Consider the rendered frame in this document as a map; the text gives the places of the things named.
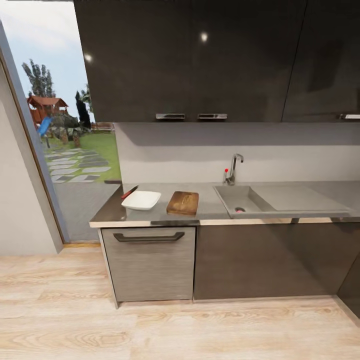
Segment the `parer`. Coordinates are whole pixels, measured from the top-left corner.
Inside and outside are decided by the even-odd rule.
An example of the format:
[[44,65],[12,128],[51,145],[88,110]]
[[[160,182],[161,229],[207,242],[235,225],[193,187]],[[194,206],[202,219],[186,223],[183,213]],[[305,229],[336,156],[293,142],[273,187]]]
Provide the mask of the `parer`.
[[124,195],[121,197],[121,199],[125,200],[129,195],[132,194],[131,192],[134,191],[134,190],[136,189],[136,187],[137,187],[137,186],[135,186],[131,191],[129,191],[129,192],[127,192],[126,194],[124,194]]

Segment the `cutting board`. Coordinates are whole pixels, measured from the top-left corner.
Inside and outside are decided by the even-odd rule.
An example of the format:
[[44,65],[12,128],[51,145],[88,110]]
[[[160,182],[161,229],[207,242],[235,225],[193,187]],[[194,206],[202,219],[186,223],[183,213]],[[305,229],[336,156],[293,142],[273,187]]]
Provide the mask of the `cutting board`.
[[166,211],[168,213],[195,215],[197,212],[198,198],[199,193],[176,191],[166,207]]

